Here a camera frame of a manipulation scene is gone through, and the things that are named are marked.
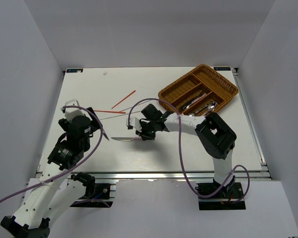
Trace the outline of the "all steel fork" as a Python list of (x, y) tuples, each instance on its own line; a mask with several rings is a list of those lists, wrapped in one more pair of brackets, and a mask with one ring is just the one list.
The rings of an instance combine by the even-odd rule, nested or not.
[(183, 104), (181, 106), (181, 110), (188, 109), (190, 106), (192, 106), (194, 103), (196, 103), (197, 101), (199, 101), (200, 99), (202, 99), (206, 95), (207, 95), (207, 93), (200, 93), (200, 94), (198, 94), (195, 98), (192, 98), (188, 102), (186, 102), (185, 104)]

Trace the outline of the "pink handle knife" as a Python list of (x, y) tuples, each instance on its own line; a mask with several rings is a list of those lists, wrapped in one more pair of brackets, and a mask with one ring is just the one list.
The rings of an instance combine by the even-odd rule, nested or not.
[(124, 142), (142, 141), (141, 137), (111, 137), (111, 139)]

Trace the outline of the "patterned handle steel spoon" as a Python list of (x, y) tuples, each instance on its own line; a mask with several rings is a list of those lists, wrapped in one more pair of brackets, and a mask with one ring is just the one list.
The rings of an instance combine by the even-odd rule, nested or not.
[(198, 113), (200, 113), (201, 111), (203, 111), (204, 109), (206, 109), (208, 106), (204, 106), (198, 110), (196, 110), (195, 112), (189, 114), (190, 117), (197, 115)]

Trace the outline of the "pink handle fork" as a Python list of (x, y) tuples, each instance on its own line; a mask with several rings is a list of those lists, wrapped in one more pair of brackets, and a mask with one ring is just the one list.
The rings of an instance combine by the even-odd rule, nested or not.
[(199, 101), (200, 99), (204, 98), (207, 95), (207, 93), (204, 93), (202, 96), (197, 97), (196, 99), (194, 99), (193, 101), (191, 101), (187, 106), (186, 109), (188, 109), (189, 107), (191, 107), (194, 103), (196, 103), (197, 101)]

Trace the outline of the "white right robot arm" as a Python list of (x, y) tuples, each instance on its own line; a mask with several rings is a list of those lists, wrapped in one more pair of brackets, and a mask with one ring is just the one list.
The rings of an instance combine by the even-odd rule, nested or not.
[[(237, 136), (217, 113), (209, 113), (207, 116), (200, 117), (181, 115), (171, 111), (162, 113), (153, 104), (147, 105), (141, 113), (145, 116), (145, 121), (128, 115), (126, 125), (128, 129), (134, 128), (143, 141), (153, 140), (157, 131), (179, 133), (180, 166), (189, 187), (199, 198), (206, 199), (215, 195), (225, 198), (231, 194), (232, 185), (235, 182), (232, 152)], [(213, 159), (215, 188), (211, 194), (200, 195), (188, 180), (182, 158), (182, 133), (198, 137), (205, 151)]]

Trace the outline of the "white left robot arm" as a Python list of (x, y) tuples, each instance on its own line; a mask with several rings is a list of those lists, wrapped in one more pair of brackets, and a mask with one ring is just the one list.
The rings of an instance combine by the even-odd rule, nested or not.
[(91, 107), (76, 104), (62, 108), (65, 118), (59, 120), (64, 133), (48, 156), (47, 165), (39, 183), (31, 186), (28, 198), (11, 216), (5, 216), (0, 225), (15, 238), (46, 238), (55, 221), (81, 197), (89, 198), (95, 192), (95, 178), (79, 173), (59, 192), (67, 174), (81, 165), (90, 149), (90, 138), (102, 125)]

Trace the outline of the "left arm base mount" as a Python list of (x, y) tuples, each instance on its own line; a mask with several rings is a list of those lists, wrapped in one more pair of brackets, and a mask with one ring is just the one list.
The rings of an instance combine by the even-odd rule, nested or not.
[(110, 208), (113, 204), (111, 199), (114, 198), (114, 184), (96, 182), (95, 177), (80, 172), (71, 175), (71, 180), (79, 181), (84, 189), (84, 195), (78, 199), (71, 207), (76, 208)]

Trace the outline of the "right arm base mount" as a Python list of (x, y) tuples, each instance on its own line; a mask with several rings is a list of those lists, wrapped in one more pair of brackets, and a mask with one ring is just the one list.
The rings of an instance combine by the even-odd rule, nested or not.
[(245, 210), (246, 205), (244, 199), (240, 199), (244, 195), (240, 182), (235, 182), (229, 192), (220, 191), (211, 198), (198, 198), (200, 211), (237, 211)]

